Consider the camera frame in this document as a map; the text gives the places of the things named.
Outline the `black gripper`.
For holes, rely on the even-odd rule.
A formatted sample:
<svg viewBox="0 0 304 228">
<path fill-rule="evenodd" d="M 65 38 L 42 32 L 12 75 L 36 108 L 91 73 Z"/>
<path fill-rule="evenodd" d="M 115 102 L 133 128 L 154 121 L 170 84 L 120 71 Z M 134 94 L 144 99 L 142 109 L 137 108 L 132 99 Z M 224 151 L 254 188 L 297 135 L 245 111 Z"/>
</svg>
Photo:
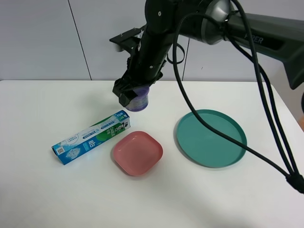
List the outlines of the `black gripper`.
<svg viewBox="0 0 304 228">
<path fill-rule="evenodd" d="M 145 28 L 126 73 L 114 82 L 113 93 L 119 97 L 122 106 L 129 105 L 137 97 L 133 88 L 150 86 L 159 79 L 158 74 L 171 46 L 172 33 L 157 34 Z"/>
</svg>

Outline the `dark green robot arm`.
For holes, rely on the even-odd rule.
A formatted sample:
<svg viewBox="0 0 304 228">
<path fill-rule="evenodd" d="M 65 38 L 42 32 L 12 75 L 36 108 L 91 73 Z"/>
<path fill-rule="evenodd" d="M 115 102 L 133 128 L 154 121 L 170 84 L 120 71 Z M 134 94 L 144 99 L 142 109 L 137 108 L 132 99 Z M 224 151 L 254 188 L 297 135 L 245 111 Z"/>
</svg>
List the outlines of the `dark green robot arm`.
<svg viewBox="0 0 304 228">
<path fill-rule="evenodd" d="M 304 23 L 247 14 L 236 0 L 148 0 L 146 24 L 111 38 L 127 51 L 127 69 L 114 83 L 113 93 L 122 106 L 136 96 L 136 89 L 151 86 L 162 77 L 168 58 L 175 52 L 179 35 L 214 45 L 223 40 L 254 47 L 258 53 L 284 64 L 291 89 L 304 81 Z"/>
</svg>

